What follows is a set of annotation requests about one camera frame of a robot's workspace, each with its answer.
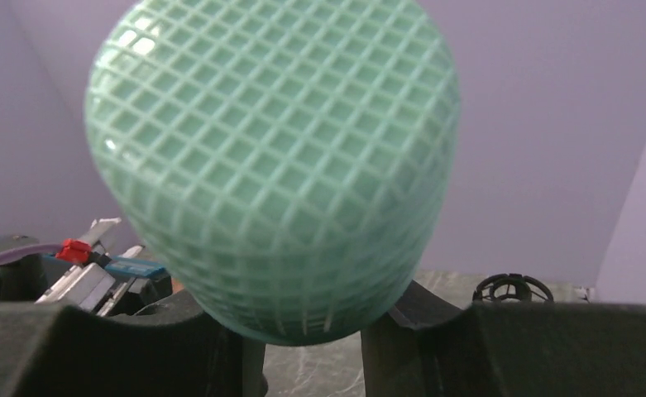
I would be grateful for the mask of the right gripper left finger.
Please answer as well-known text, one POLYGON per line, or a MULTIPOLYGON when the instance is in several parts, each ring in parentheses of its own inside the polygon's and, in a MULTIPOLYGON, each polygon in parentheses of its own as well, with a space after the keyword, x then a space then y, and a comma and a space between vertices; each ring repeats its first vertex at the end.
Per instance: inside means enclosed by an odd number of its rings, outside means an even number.
POLYGON ((263 396, 262 362, 184 291, 107 318, 0 302, 0 396, 263 396))

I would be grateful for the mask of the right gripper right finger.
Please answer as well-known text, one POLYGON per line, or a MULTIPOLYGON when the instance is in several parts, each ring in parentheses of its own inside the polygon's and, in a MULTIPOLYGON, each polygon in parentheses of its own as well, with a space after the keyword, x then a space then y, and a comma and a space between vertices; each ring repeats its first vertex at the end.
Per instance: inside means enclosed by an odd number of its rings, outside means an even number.
POLYGON ((460 309, 412 283, 361 354, 369 396, 646 396, 646 305, 460 309))

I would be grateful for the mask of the black tripod shock-mount stand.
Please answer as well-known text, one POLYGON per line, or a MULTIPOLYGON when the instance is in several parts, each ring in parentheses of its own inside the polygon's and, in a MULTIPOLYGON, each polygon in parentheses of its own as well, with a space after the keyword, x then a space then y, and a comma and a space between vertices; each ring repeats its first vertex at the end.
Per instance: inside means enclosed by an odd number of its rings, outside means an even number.
POLYGON ((536 302, 554 301, 552 291, 541 281, 515 273, 492 275, 480 282, 472 294, 473 302, 536 302))

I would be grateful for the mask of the mint green microphone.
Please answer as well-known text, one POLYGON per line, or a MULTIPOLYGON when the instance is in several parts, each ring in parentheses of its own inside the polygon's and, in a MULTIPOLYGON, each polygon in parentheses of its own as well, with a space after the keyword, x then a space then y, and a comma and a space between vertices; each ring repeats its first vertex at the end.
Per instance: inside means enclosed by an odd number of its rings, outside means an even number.
POLYGON ((281 346, 404 293, 447 191, 461 99, 416 1, 140 1, 84 121, 126 219, 203 310, 281 346))

